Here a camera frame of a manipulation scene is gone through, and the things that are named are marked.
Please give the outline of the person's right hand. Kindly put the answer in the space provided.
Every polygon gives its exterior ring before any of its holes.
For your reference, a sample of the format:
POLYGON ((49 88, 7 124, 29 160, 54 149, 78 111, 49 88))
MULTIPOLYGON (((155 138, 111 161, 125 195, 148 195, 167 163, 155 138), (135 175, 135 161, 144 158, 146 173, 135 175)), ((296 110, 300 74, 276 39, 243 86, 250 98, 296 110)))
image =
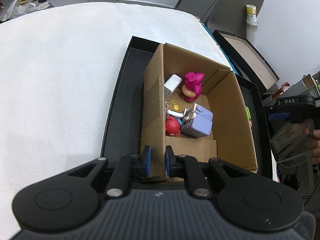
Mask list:
POLYGON ((308 128, 304 129, 304 134, 308 136, 306 145, 310 150, 310 161, 313 165, 320 163, 320 130, 314 129, 312 134, 308 128))

